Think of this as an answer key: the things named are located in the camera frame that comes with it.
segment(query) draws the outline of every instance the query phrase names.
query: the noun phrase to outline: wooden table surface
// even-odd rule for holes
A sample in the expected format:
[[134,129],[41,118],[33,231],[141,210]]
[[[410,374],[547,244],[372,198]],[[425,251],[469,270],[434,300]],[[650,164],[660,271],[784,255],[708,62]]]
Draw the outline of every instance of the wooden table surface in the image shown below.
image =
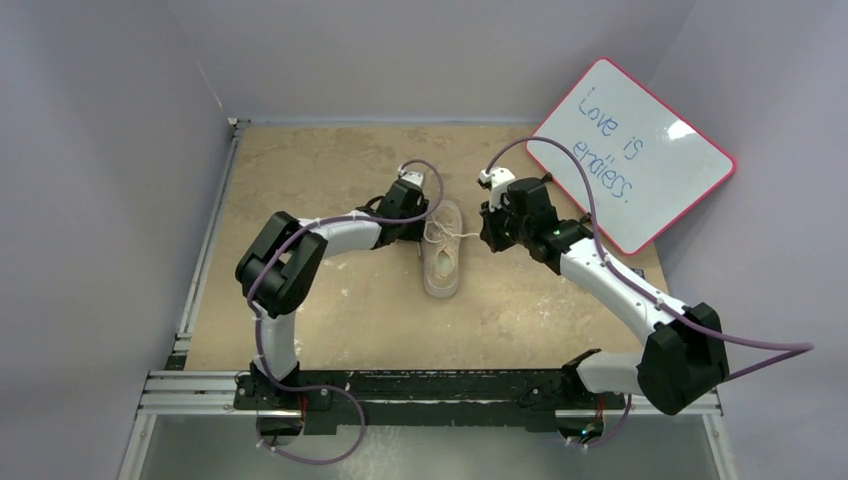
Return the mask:
[[[276,211],[295,217],[349,212],[382,195],[410,158],[425,158],[445,179],[445,198],[479,232],[487,193],[480,170],[530,126],[251,127],[243,138],[202,292],[188,370],[241,370],[251,361],[253,322],[236,264]],[[522,146],[501,160],[517,177],[544,172]],[[425,192],[434,198],[428,175]],[[579,211],[549,187],[560,218]],[[666,289],[656,250],[619,255]],[[492,254],[462,240],[460,286],[450,299],[428,296],[418,245],[325,260],[298,310],[296,345],[306,369],[559,367],[589,348],[638,351],[635,337],[581,287],[534,262],[520,246]]]

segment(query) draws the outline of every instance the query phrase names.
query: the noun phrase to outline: whiteboard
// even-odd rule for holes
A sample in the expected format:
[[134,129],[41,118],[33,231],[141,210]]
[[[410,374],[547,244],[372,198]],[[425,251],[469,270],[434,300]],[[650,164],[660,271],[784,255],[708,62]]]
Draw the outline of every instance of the whiteboard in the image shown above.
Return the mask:
[[[611,60],[597,60],[536,131],[586,170],[599,226],[624,253],[647,245],[736,170],[719,146]],[[556,147],[527,151],[583,211],[586,187]]]

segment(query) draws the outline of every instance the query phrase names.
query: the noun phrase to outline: shoe sole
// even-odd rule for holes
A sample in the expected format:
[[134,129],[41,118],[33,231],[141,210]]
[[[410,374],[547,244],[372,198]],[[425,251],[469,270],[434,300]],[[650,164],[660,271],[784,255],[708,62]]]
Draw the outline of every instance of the shoe sole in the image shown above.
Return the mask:
[[[462,212],[459,211],[459,207],[457,207],[455,203],[448,201],[448,200],[443,201],[442,205],[440,205],[439,208],[441,208],[442,206],[448,206],[449,208],[456,210],[456,212],[458,213],[458,216],[459,216],[459,225],[458,225],[459,232],[463,233],[463,231],[462,231]],[[454,268],[456,268],[456,280],[454,280],[454,282],[447,287],[436,287],[435,285],[430,284],[430,280],[427,278],[427,271],[426,271],[426,269],[422,268],[421,269],[421,276],[424,278],[424,290],[427,292],[427,294],[430,295],[431,297],[442,298],[442,299],[452,297],[456,293],[456,291],[459,289],[459,251],[457,251],[456,265],[454,266]]]

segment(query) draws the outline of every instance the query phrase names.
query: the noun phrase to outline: white wall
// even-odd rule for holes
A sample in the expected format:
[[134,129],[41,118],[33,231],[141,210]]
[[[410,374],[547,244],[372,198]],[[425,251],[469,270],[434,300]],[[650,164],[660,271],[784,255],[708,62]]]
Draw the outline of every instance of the white wall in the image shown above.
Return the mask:
[[647,81],[694,0],[168,0],[229,116],[535,122],[595,58]]
[[115,478],[173,342],[228,125],[169,15],[2,2],[2,478]]
[[[736,175],[658,242],[727,331],[816,350],[721,388],[742,478],[845,478],[848,4],[699,1],[650,86]],[[733,368],[764,358],[730,349]]]

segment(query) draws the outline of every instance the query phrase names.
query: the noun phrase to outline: metal frame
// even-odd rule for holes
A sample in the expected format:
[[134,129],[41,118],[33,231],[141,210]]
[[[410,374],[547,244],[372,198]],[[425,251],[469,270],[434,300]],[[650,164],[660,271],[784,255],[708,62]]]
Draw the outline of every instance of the metal frame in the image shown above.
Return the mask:
[[[257,125],[274,125],[273,122],[259,122]],[[230,179],[235,169],[242,138],[250,120],[235,121],[235,130],[226,160],[224,175],[215,200],[215,207],[206,230],[195,265],[191,286],[183,308],[179,329],[176,332],[172,355],[186,355],[191,348],[194,324],[206,284],[209,264],[217,240],[218,227],[224,202],[226,201]],[[141,475],[150,444],[151,434],[159,416],[164,415],[240,415],[256,416],[257,411],[235,410],[232,402],[235,397],[233,377],[239,372],[202,372],[202,371],[151,371],[148,374],[139,401],[135,423],[129,445],[118,478],[135,480]],[[557,410],[558,418],[586,417],[594,415],[594,410]],[[644,397],[635,396],[631,415],[663,415]],[[721,403],[717,392],[704,395],[679,415],[700,415],[709,439],[714,464],[721,480],[737,480],[727,433],[722,420]],[[299,418],[296,410],[262,411],[262,416]]]
[[[258,415],[251,410],[234,410],[236,385],[233,378],[239,372],[172,372],[152,371],[147,376],[144,393],[139,402],[139,415]],[[594,409],[557,410],[558,418],[586,417]],[[645,397],[634,396],[631,415],[664,415]],[[720,416],[718,396],[708,393],[683,409],[678,415]],[[300,418],[297,410],[263,410],[262,416]]]
[[178,334],[182,333],[190,335],[194,332],[194,324],[197,321],[200,301],[203,299],[203,291],[206,287],[206,276],[209,273],[209,264],[212,262],[212,253],[215,250],[215,242],[218,239],[218,225],[221,223],[221,213],[224,209],[224,202],[227,199],[230,179],[232,178],[233,171],[235,170],[236,159],[241,151],[241,139],[249,125],[250,120],[238,120],[235,124],[233,140],[230,142],[230,151],[227,154],[224,175],[221,178],[221,185],[218,187],[218,195],[215,198],[215,207],[212,210],[209,226],[206,228],[206,235],[203,238],[203,244],[200,247],[200,254],[194,267],[194,275],[192,275],[191,278],[188,298],[186,299],[185,306],[183,307],[179,330],[177,330]]

